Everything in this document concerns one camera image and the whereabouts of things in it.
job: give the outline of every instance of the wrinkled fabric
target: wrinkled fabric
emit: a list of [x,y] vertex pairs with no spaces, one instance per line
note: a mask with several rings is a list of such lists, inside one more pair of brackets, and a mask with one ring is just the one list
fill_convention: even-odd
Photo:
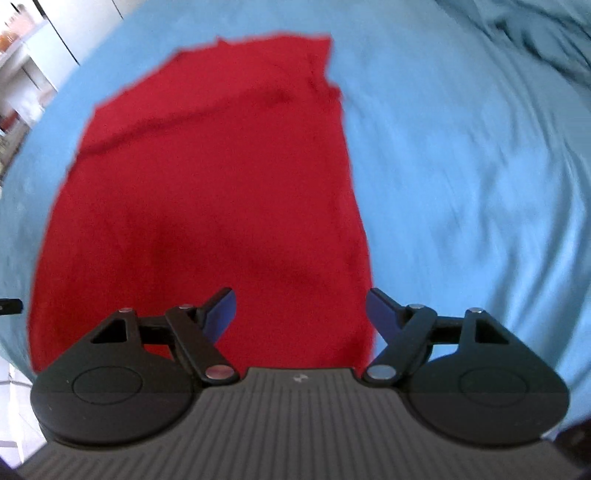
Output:
[[226,286],[238,312],[217,347],[242,374],[367,365],[368,247],[329,47],[182,51],[95,112],[38,262],[35,371],[121,305],[158,316]]
[[[527,2],[579,25],[587,4]],[[589,90],[435,1],[148,0],[73,75],[8,174],[0,290],[27,310],[0,324],[3,355],[31,374],[32,275],[94,106],[179,47],[274,31],[334,39],[374,284],[440,314],[485,307],[566,380],[564,425],[591,413]]]
[[591,105],[591,6],[587,6],[585,19],[585,15],[568,16],[560,4],[542,9],[527,2],[498,0],[439,3],[454,18],[471,22],[493,42],[555,68]]

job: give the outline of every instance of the white floor tile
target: white floor tile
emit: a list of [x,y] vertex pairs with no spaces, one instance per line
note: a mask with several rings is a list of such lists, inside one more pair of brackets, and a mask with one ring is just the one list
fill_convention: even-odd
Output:
[[0,385],[0,440],[12,440],[8,406],[10,403],[10,385]]
[[47,442],[41,431],[36,431],[31,428],[26,422],[22,424],[22,455],[24,460],[27,460],[33,453],[43,447]]
[[33,413],[33,408],[31,407],[31,389],[27,387],[20,387],[17,385],[12,386],[12,393],[13,396],[18,401],[18,414],[20,417],[35,431],[41,434],[41,430],[39,428],[39,422],[35,414]]
[[2,460],[4,460],[11,468],[16,468],[22,463],[18,449],[16,448],[0,447],[0,457],[2,457]]
[[31,381],[25,377],[25,375],[23,373],[21,373],[19,370],[14,370],[14,375],[13,375],[13,380],[19,383],[24,383],[26,385],[31,385],[33,386],[33,384],[31,383]]

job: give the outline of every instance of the logo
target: logo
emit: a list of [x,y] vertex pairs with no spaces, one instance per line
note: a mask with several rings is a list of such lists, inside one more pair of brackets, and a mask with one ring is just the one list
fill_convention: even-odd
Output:
[[308,377],[308,375],[299,374],[299,375],[294,375],[293,379],[294,379],[294,382],[304,383],[304,382],[307,382],[310,379],[310,377]]

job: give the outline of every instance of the shelf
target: shelf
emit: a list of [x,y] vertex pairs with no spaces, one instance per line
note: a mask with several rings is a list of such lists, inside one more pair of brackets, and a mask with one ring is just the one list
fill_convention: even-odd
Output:
[[27,41],[40,31],[46,24],[47,20],[38,24],[27,35],[14,41],[7,51],[0,54],[0,90],[3,85],[10,80],[10,78],[18,72],[22,66],[29,61],[29,52],[26,46]]
[[3,137],[0,137],[0,179],[10,166],[29,130],[29,126],[19,119]]
[[10,82],[4,87],[5,91],[0,95],[0,108],[5,112],[8,107],[16,110],[19,116],[32,127],[43,114],[43,108],[40,105],[40,95],[49,87],[49,83],[39,82],[35,84],[31,79],[34,67],[31,62],[27,62],[21,70],[12,76]]

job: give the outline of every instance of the ribbed gray surface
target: ribbed gray surface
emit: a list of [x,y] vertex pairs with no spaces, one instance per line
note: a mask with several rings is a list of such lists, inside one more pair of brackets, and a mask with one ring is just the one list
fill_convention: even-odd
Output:
[[206,390],[160,437],[113,452],[50,443],[19,473],[27,480],[574,480],[580,471],[549,442],[510,452],[448,442],[419,425],[395,391],[366,388],[349,370],[251,369],[238,385]]

